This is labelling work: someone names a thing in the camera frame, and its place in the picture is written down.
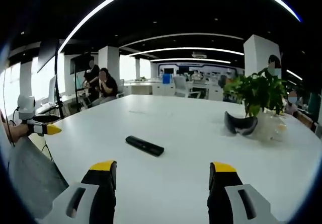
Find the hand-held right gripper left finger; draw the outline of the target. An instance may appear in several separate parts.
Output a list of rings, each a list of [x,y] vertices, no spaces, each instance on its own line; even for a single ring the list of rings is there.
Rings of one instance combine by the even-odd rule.
[[[116,206],[115,160],[92,165],[80,182],[70,185],[37,223],[113,223]]]

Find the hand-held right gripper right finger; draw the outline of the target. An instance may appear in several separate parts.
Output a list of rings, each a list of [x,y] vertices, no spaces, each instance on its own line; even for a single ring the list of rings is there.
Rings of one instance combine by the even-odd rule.
[[[207,207],[210,223],[279,223],[270,203],[229,164],[210,163]]]

